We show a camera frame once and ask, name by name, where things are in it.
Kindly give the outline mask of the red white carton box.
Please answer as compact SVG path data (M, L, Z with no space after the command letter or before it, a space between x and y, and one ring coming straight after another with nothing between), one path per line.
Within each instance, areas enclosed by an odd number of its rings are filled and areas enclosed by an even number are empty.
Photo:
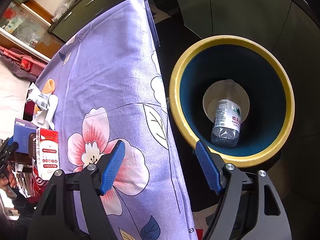
M50 180L60 169L59 133L50 129L36 130L36 163L38 175L42 180Z

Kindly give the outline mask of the blue product box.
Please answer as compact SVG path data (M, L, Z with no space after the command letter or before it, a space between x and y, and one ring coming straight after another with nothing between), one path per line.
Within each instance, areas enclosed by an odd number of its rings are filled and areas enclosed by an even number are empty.
M28 154L31 141L35 138L37 126L32 122L16 118L14 121L14 135L9 139L8 145L18 143L17 152Z

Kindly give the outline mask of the orange foam fruit net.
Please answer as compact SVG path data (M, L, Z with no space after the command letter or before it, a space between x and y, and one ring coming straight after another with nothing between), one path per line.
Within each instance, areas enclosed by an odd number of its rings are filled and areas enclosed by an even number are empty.
M54 92L55 90L55 82L53 79L48 79L46 84L44 85L44 88L42 90L42 93L44 94L49 94ZM37 104L35 104L34 107L34 114L36 114L38 111L40 111L40 108L37 106Z

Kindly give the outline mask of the purple floral tablecloth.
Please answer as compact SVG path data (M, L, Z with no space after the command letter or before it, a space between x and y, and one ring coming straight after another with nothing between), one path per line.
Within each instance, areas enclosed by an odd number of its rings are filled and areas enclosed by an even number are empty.
M80 172L124 142L114 184L101 197L117 239L196 239L156 40L148 0L126 0L76 33L36 85L55 83L65 172Z

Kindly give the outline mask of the clear plastic water bottle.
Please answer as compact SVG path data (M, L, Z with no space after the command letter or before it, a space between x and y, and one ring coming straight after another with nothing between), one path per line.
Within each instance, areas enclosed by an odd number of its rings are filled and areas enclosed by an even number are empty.
M224 81L218 99L211 141L216 146L232 148L238 144L241 126L241 100L233 80Z

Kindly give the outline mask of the white wrapper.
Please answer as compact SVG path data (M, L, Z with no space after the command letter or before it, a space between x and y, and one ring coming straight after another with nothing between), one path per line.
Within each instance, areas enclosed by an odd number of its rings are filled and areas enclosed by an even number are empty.
M40 111L34 114L31 122L39 128L54 130L55 124L53 122L53 116L57 109L59 98L52 93L42 93L42 91L32 83L28 88L28 97L26 102L29 101L37 104L40 108Z

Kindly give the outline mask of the yellow rimmed blue trash bin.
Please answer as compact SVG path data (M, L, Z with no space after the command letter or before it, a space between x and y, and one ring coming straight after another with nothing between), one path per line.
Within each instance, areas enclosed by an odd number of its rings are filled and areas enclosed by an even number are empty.
M218 35L190 46L171 74L172 116L185 140L203 140L239 168L276 155L293 125L295 101L288 75L264 47Z

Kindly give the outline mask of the green kitchen cabinets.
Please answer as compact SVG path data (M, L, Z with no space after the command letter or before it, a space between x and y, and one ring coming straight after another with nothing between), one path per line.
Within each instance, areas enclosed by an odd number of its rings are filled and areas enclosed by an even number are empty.
M125 0L76 0L49 28L48 33L67 42L93 19Z

